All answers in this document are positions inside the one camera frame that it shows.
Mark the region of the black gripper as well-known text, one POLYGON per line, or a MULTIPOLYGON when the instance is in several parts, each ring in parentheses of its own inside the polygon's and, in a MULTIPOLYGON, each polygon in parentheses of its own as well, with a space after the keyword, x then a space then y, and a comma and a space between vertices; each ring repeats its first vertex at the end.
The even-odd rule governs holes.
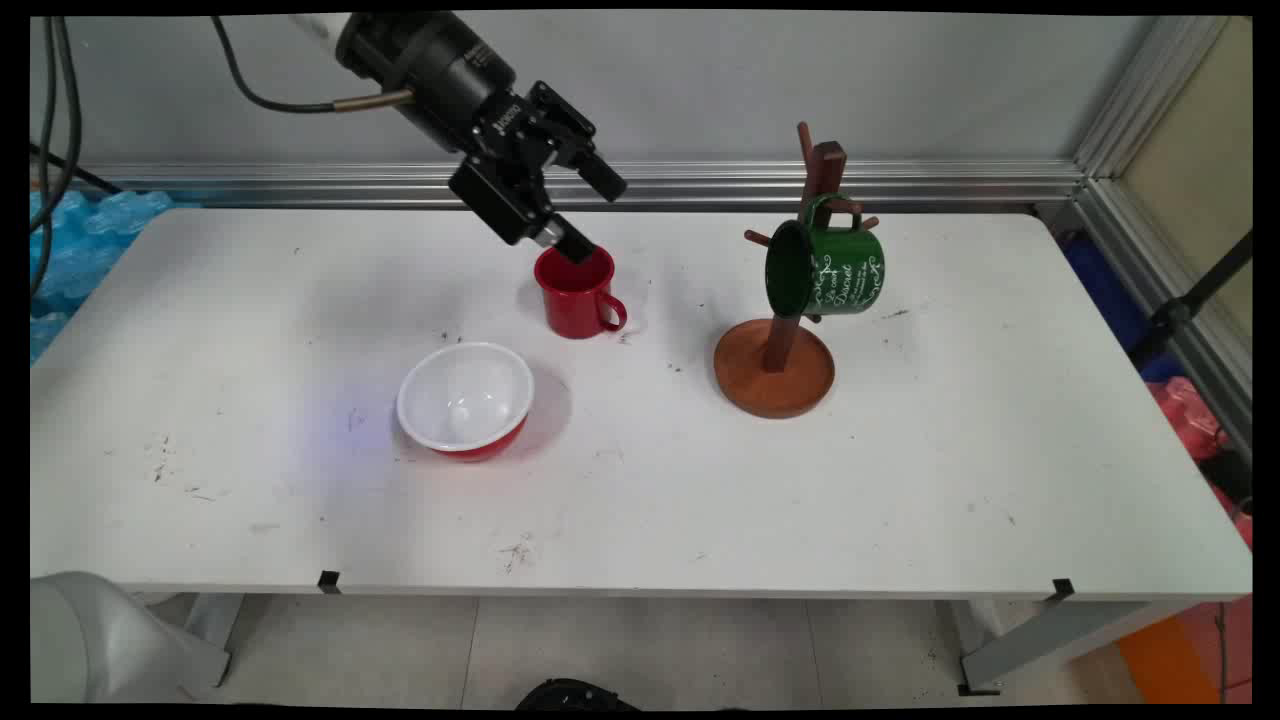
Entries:
POLYGON ((335 58, 384 92, 411 94, 399 113, 462 154, 448 187, 503 242, 531 240, 572 264, 593 256, 554 209, 543 168, 575 172, 607 202, 627 183, 599 154, 596 127, 548 83, 518 94, 515 69, 453 12, 355 13, 335 58))

